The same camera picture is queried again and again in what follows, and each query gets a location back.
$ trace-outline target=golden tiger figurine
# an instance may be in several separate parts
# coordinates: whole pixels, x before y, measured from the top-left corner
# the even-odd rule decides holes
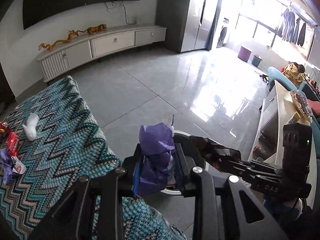
[[[95,34],[97,31],[105,31],[106,29],[107,29],[107,26],[105,24],[100,24],[97,27],[90,27],[85,31],[77,31],[77,32],[81,32],[81,33],[87,32],[89,34]]]
[[[75,31],[75,30],[72,30],[72,31],[68,31],[68,38],[66,40],[57,40],[54,44],[50,45],[50,44],[44,44],[44,43],[41,43],[39,45],[39,50],[41,50],[42,48],[44,49],[48,49],[48,50],[52,50],[52,48],[59,42],[61,43],[69,43],[71,42],[71,38],[73,36],[79,36],[78,34],[78,31]]]

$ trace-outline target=blue trash bin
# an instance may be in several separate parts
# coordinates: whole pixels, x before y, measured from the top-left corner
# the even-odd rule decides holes
[[[252,65],[254,65],[255,67],[258,67],[261,61],[262,61],[261,57],[259,57],[257,54],[253,54],[253,59],[251,61]]]

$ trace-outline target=zigzag patterned blanket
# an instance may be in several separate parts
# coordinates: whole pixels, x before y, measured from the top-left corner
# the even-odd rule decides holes
[[[31,112],[40,117],[33,142],[22,127]],[[70,76],[17,106],[6,121],[20,138],[18,152],[27,171],[4,185],[1,169],[0,211],[21,240],[77,178],[104,176],[121,165]],[[123,198],[123,218],[125,239],[184,239],[142,199]]]

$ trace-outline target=purple plastic bag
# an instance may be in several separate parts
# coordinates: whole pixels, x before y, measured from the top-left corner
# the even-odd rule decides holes
[[[15,175],[16,173],[12,171],[13,163],[12,163],[9,152],[6,150],[1,150],[0,156],[1,156],[1,164],[4,169],[3,184],[6,185],[12,179],[13,175]]]
[[[174,151],[172,131],[165,124],[142,125],[139,132],[142,154],[145,156],[140,173],[138,195],[163,190],[168,184],[168,165]]]

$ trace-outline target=black plastic wrapper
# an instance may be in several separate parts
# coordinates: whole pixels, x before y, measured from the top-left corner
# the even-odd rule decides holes
[[[189,136],[189,138],[198,148],[201,157],[218,170],[220,170],[220,162],[239,162],[241,160],[239,151],[225,147],[209,138],[193,135]]]

